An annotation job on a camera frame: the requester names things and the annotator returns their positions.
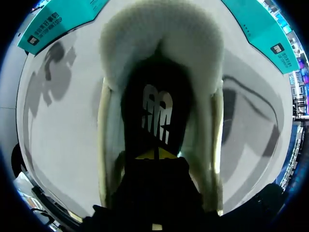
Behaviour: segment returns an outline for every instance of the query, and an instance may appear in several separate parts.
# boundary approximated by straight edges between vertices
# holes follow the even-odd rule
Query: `teal banner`
[[[33,18],[18,46],[37,54],[69,30],[95,19],[108,0],[50,0]]]
[[[298,70],[291,44],[278,22],[257,0],[222,0],[238,21],[248,42],[283,73]]]

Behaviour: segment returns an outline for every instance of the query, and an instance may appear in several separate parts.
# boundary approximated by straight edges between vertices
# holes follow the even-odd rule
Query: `sneaker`
[[[182,0],[139,1],[104,25],[100,52],[102,206],[125,164],[165,153],[187,160],[204,210],[221,212],[224,45],[211,15]]]

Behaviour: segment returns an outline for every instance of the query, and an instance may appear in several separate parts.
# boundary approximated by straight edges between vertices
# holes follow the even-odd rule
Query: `white surface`
[[[61,38],[66,54],[73,47],[76,59],[72,63],[66,55],[58,64],[51,62],[50,82],[44,80],[44,58],[51,46],[35,58],[30,56],[20,82],[17,128],[19,141],[24,141],[21,149],[26,165],[45,190],[49,189],[82,217],[91,215],[92,205],[100,202],[97,169],[97,115],[103,81],[98,54],[100,32],[104,23],[130,2],[134,1],[111,0],[95,22]],[[230,128],[221,155],[226,213],[273,182],[280,172],[292,128],[292,96],[288,77],[283,77],[248,44],[221,1],[192,2],[211,12],[223,29],[224,74],[248,88],[240,87],[231,78],[224,83],[224,133]],[[36,76],[30,81],[33,72]],[[277,130],[273,129],[274,112]]]

